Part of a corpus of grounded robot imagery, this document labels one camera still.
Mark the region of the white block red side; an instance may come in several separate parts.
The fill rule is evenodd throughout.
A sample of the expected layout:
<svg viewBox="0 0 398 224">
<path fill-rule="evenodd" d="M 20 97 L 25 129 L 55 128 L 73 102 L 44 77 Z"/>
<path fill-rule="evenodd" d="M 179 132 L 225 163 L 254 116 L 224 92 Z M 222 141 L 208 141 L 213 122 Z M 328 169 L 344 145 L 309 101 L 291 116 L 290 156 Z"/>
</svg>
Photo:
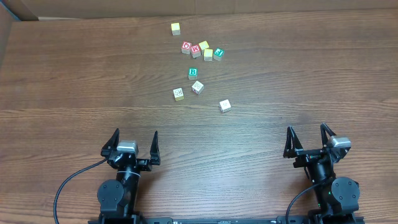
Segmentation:
<svg viewBox="0 0 398 224">
<path fill-rule="evenodd" d="M 199 95 L 203 90 L 204 90 L 204 84 L 200 83 L 199 81 L 196 81 L 192 85 L 192 91 L 197 95 Z"/>
</svg>

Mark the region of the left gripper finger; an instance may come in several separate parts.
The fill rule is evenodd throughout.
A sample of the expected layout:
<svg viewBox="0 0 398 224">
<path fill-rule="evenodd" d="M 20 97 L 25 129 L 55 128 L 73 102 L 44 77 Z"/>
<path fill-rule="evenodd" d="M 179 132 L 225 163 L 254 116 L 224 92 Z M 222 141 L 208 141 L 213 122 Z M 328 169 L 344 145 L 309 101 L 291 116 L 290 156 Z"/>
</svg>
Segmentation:
<svg viewBox="0 0 398 224">
<path fill-rule="evenodd" d="M 107 143 L 102 147 L 103 151 L 112 151 L 117 148 L 119 143 L 119 128 L 116 128 L 115 132 Z"/>
<path fill-rule="evenodd" d="M 155 131 L 152 144 L 150 147 L 150 159 L 152 161 L 160 160 L 159 143 L 158 143 L 158 131 Z"/>
</svg>

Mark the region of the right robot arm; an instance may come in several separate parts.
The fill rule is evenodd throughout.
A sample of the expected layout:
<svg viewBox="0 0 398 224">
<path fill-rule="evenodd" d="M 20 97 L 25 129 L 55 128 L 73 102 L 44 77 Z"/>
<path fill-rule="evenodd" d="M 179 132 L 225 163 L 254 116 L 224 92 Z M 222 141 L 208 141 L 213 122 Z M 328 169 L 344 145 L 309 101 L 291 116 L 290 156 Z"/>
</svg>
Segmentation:
<svg viewBox="0 0 398 224">
<path fill-rule="evenodd" d="M 308 212 L 309 223 L 357 223 L 354 212 L 359 210 L 359 184 L 348 177 L 337 177 L 334 165 L 351 149 L 351 141 L 336 135 L 326 123 L 320 125 L 322 147 L 305 150 L 294 128 L 287 128 L 284 158 L 294 158 L 293 166 L 303 168 L 312 186 L 300 192 L 289 204 L 285 220 L 289 220 L 294 202 L 313 190 L 318 209 Z"/>
</svg>

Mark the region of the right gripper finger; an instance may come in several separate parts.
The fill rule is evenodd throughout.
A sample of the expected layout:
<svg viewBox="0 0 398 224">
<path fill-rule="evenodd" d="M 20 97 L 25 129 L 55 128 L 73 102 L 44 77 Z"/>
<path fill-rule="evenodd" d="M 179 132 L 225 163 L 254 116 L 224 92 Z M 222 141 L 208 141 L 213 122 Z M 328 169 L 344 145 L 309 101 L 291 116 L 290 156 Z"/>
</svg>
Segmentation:
<svg viewBox="0 0 398 224">
<path fill-rule="evenodd" d="M 284 156 L 298 156 L 303 151 L 301 142 L 299 141 L 292 126 L 287 128 L 287 139 L 284 148 Z"/>
<path fill-rule="evenodd" d="M 336 134 L 329 128 L 326 123 L 322 123 L 320 125 L 321 137 L 322 137 L 322 145 L 326 146 L 328 142 L 328 137 L 335 136 Z"/>
</svg>

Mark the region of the white number block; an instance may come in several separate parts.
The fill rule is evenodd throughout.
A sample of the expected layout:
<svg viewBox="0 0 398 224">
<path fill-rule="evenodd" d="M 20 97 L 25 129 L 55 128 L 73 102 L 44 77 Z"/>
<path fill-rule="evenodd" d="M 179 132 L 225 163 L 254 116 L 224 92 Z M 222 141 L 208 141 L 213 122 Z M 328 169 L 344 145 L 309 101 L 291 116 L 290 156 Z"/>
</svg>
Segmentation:
<svg viewBox="0 0 398 224">
<path fill-rule="evenodd" d="M 223 100 L 219 102 L 219 107 L 222 113 L 228 112 L 231 110 L 231 104 L 229 100 Z"/>
</svg>

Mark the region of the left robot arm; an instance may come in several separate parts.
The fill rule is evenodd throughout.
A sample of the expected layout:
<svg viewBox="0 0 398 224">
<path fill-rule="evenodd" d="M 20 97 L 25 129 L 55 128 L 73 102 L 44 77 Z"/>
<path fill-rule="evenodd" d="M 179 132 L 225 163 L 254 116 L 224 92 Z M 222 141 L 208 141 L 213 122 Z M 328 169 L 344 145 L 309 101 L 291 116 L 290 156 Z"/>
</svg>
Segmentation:
<svg viewBox="0 0 398 224">
<path fill-rule="evenodd" d="M 115 179 L 103 182 L 97 198 L 100 203 L 100 223 L 146 223 L 141 212 L 135 210 L 141 172 L 150 172 L 160 165 L 158 132 L 154 133 L 150 147 L 150 158 L 138 158 L 135 140 L 121 141 L 116 129 L 101 149 L 101 156 L 117 171 Z"/>
</svg>

